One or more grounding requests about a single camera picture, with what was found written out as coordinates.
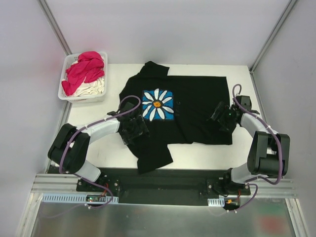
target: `clothes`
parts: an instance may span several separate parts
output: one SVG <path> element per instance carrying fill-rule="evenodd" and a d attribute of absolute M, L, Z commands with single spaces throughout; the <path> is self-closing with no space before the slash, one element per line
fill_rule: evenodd
<path fill-rule="evenodd" d="M 90 83 L 84 82 L 70 96 L 78 97 L 78 96 L 85 96 L 85 95 L 102 94 L 104 89 L 105 89 L 104 83 L 105 83 L 105 76 L 102 76 L 102 77 L 98 78 L 97 80 L 90 82 Z"/>
<path fill-rule="evenodd" d="M 226 78 L 168 76 L 168 70 L 146 63 L 119 95 L 120 100 L 128 95 L 142 100 L 142 115 L 150 137 L 140 136 L 128 146 L 138 157 L 139 173 L 173 162 L 167 144 L 232 143 L 232 135 L 220 131 L 220 125 L 210 120 L 219 102 L 229 104 Z"/>
<path fill-rule="evenodd" d="M 62 81 L 65 94 L 74 94 L 77 88 L 83 83 L 94 82 L 104 76 L 104 62 L 97 52 L 85 52 L 79 55 L 78 63 L 73 64 L 66 70 L 67 81 Z"/>

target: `black fabric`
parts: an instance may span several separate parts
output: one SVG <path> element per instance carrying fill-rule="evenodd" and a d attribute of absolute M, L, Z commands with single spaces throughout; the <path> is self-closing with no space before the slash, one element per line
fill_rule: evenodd
<path fill-rule="evenodd" d="M 154 62 L 146 63 L 128 80 L 119 95 L 120 100 L 128 95 L 136 95 L 142 100 L 142 115 L 150 137 L 140 136 L 134 145 L 128 146 L 138 157 L 139 173 L 172 163 L 168 144 L 232 143 L 232 135 L 219 131 L 219 124 L 209 120 L 219 102 L 230 102 L 226 78 L 168 76 L 168 70 Z M 126 101 L 136 102 L 133 98 Z"/>

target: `white table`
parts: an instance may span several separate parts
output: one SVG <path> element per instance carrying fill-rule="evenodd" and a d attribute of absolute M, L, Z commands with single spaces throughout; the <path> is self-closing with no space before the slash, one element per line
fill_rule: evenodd
<path fill-rule="evenodd" d="M 137 74 L 143 64 L 109 64 L 106 98 L 103 102 L 74 104 L 68 122 L 87 124 L 116 111 L 119 93 L 127 80 Z M 168 75 L 225 76 L 231 91 L 236 83 L 242 85 L 242 95 L 248 95 L 252 108 L 259 110 L 258 101 L 247 66 L 165 65 Z M 232 145 L 172 144 L 168 145 L 173 163 L 164 169 L 228 169 L 247 161 L 252 138 L 244 128 L 237 126 Z M 137 168 L 137 158 L 122 142 L 118 133 L 106 136 L 89 146 L 87 160 L 97 167 Z"/>

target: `white petal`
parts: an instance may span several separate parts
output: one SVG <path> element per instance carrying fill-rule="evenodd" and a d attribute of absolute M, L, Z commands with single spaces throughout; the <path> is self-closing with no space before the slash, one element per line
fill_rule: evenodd
<path fill-rule="evenodd" d="M 167 97 L 167 98 L 165 98 L 165 99 L 162 101 L 162 103 L 164 104 L 164 103 L 168 102 L 168 101 L 171 100 L 171 99 L 172 99 L 172 97 Z"/>
<path fill-rule="evenodd" d="M 155 99 L 157 100 L 158 96 L 159 96 L 159 89 L 158 88 L 154 91 L 154 95 L 155 95 Z"/>
<path fill-rule="evenodd" d="M 151 107 L 152 107 L 151 105 L 147 106 L 147 108 L 143 112 L 143 117 L 145 117 L 148 114 L 148 111 L 150 110 Z"/>
<path fill-rule="evenodd" d="M 167 92 L 168 92 L 168 91 L 165 90 L 165 91 L 160 95 L 160 97 L 159 97 L 159 100 L 160 100 L 160 101 L 163 100 L 163 98 L 164 98 L 164 96 L 166 95 Z"/>
<path fill-rule="evenodd" d="M 152 97 L 148 92 L 145 92 L 144 95 L 145 95 L 146 98 L 149 99 L 150 101 L 154 101 L 153 97 Z"/>
<path fill-rule="evenodd" d="M 152 101 L 143 101 L 142 102 L 143 105 L 147 105 L 147 104 L 151 104 L 151 103 L 153 103 L 153 102 Z"/>
<path fill-rule="evenodd" d="M 163 113 L 162 109 L 161 109 L 161 108 L 158 108 L 158 109 L 157 109 L 157 112 L 158 112 L 160 118 L 164 119 L 164 113 Z"/>
<path fill-rule="evenodd" d="M 168 111 L 169 113 L 173 114 L 173 109 L 167 106 L 162 107 L 164 110 Z"/>
<path fill-rule="evenodd" d="M 153 111 L 149 115 L 149 121 L 153 121 L 156 113 L 156 108 L 153 109 Z"/>

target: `red cloth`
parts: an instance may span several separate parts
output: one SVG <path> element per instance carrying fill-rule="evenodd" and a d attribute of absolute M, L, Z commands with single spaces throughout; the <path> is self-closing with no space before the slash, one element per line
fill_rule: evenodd
<path fill-rule="evenodd" d="M 61 82 L 67 96 L 75 93 L 83 83 L 94 82 L 104 76 L 104 62 L 95 51 L 85 52 L 79 55 L 78 63 L 66 70 L 67 80 Z"/>

